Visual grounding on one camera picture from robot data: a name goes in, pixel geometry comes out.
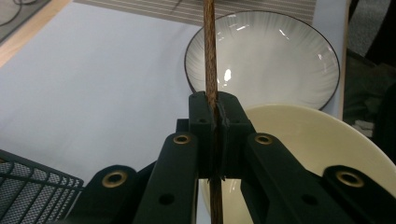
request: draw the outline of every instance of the ceramic dish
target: ceramic dish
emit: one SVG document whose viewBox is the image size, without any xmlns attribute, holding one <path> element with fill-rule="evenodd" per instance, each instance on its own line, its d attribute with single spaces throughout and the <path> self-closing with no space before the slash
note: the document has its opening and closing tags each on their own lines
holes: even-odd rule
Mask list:
<svg viewBox="0 0 396 224">
<path fill-rule="evenodd" d="M 358 169 L 396 197 L 396 166 L 368 138 L 321 111 L 296 105 L 265 105 L 247 110 L 258 133 L 276 136 L 304 166 L 322 175 L 333 165 Z M 208 203 L 209 189 L 201 182 Z M 224 223 L 252 223 L 240 180 L 223 183 Z"/>
<path fill-rule="evenodd" d="M 219 91 L 238 97 L 243 107 L 287 103 L 322 108 L 339 80 L 330 43 L 293 17 L 246 11 L 216 20 Z M 205 43 L 201 29 L 185 55 L 193 91 L 205 90 Z"/>
</svg>

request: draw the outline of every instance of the white plate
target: white plate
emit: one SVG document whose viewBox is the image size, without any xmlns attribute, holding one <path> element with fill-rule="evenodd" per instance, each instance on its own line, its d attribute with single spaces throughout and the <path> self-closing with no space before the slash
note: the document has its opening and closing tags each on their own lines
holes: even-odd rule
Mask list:
<svg viewBox="0 0 396 224">
<path fill-rule="evenodd" d="M 396 166 L 368 138 L 344 122 L 316 109 L 265 105 L 247 110 L 258 133 L 277 137 L 305 169 L 322 175 L 326 167 L 345 165 L 364 172 L 396 197 Z M 209 188 L 201 182 L 208 207 Z M 240 180 L 222 184 L 224 223 L 252 223 Z"/>
<path fill-rule="evenodd" d="M 219 91 L 243 107 L 269 103 L 322 108 L 339 80 L 330 43 L 293 17 L 266 11 L 238 12 L 216 20 Z M 201 29 L 185 55 L 191 88 L 205 90 L 205 42 Z"/>
</svg>

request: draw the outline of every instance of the black mesh basket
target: black mesh basket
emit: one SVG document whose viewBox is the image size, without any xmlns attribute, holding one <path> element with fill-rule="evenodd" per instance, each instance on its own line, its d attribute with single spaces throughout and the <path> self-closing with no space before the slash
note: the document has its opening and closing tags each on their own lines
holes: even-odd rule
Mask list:
<svg viewBox="0 0 396 224">
<path fill-rule="evenodd" d="M 0 149 L 0 224 L 64 218 L 83 181 Z"/>
</svg>

